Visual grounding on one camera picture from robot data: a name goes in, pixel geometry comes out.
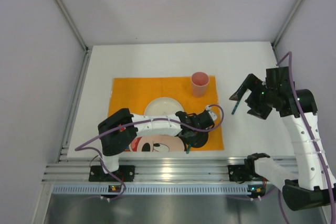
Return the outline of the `silver fork teal handle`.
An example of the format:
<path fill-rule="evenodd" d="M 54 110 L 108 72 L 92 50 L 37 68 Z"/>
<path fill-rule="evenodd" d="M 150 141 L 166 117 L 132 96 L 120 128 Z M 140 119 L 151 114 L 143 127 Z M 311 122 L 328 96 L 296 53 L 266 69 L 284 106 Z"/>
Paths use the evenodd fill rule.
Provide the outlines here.
<path fill-rule="evenodd" d="M 186 144 L 186 150 L 185 150 L 186 154 L 189 154 L 190 150 L 191 150 L 191 145 Z"/>

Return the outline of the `pink plastic cup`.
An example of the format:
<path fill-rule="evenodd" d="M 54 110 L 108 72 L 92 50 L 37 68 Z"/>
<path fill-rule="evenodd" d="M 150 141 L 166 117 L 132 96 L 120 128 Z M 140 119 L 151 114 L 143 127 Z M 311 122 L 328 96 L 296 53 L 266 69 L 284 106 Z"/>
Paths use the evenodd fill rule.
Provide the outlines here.
<path fill-rule="evenodd" d="M 195 72 L 191 76 L 192 94 L 194 97 L 202 97 L 209 84 L 209 76 L 204 72 Z"/>

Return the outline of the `cream round plate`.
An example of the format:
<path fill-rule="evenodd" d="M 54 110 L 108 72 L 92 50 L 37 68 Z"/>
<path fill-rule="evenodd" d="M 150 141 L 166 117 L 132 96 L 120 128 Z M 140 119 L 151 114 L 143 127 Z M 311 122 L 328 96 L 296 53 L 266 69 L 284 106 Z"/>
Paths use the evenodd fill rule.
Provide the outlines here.
<path fill-rule="evenodd" d="M 144 115 L 159 116 L 175 114 L 178 111 L 184 111 L 182 105 L 173 98 L 160 97 L 152 100 L 145 108 Z"/>

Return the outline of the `orange Mickey Mouse placemat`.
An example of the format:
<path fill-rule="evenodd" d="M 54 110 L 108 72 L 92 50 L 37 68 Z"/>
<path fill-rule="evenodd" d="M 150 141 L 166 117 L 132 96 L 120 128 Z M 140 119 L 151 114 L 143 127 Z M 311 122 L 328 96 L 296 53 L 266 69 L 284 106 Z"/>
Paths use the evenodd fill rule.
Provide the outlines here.
<path fill-rule="evenodd" d="M 168 97 L 177 100 L 184 112 L 199 114 L 207 105 L 218 103 L 216 79 L 210 76 L 205 94 L 196 98 L 192 94 L 191 77 L 166 78 L 115 78 L 109 102 L 108 115 L 121 108 L 144 115 L 146 106 L 154 99 Z M 221 129 L 209 133 L 207 143 L 201 148 L 191 148 L 190 152 L 222 151 L 224 143 Z"/>

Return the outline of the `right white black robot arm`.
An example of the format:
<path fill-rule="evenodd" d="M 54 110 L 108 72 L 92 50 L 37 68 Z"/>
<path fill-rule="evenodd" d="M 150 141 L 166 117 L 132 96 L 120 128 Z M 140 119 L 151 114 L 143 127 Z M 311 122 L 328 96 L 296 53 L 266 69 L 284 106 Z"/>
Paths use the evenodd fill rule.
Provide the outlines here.
<path fill-rule="evenodd" d="M 278 165 L 266 153 L 254 153 L 244 160 L 245 171 L 263 177 L 282 193 L 292 211 L 327 206 L 335 202 L 335 176 L 328 167 L 318 129 L 317 105 L 308 89 L 295 89 L 288 67 L 266 70 L 261 81 L 250 73 L 231 95 L 239 102 L 246 91 L 248 114 L 265 120 L 275 109 L 282 118 L 293 146 L 298 174 Z"/>

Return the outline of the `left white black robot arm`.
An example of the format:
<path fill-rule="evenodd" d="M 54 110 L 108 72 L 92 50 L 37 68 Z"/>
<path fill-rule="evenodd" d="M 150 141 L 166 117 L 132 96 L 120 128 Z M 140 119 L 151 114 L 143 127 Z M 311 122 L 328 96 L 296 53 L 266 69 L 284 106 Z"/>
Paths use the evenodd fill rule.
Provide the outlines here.
<path fill-rule="evenodd" d="M 166 116 L 138 115 L 128 108 L 120 109 L 98 125 L 103 171 L 117 171 L 124 151 L 168 153 L 201 148 L 216 119 L 210 108 L 200 114 L 177 111 Z"/>

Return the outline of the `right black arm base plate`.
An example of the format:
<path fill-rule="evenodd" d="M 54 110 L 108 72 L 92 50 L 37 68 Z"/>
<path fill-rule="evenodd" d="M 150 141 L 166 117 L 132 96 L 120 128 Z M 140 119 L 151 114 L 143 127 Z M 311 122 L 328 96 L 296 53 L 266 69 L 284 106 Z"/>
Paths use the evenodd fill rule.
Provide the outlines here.
<path fill-rule="evenodd" d="M 253 175 L 246 169 L 245 165 L 228 165 L 227 168 L 230 182 L 239 184 L 244 182 L 268 182 L 264 177 Z"/>

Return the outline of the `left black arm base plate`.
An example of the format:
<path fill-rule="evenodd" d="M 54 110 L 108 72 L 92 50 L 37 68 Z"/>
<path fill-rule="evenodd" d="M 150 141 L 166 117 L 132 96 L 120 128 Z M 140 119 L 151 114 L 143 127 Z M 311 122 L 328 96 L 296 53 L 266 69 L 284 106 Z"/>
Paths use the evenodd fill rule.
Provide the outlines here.
<path fill-rule="evenodd" d="M 133 165 L 121 165 L 119 169 L 112 172 L 113 175 L 123 182 L 133 182 L 135 175 L 135 166 Z M 89 179 L 90 182 L 117 182 L 117 180 L 109 174 L 106 174 L 103 167 L 100 165 L 91 166 Z"/>

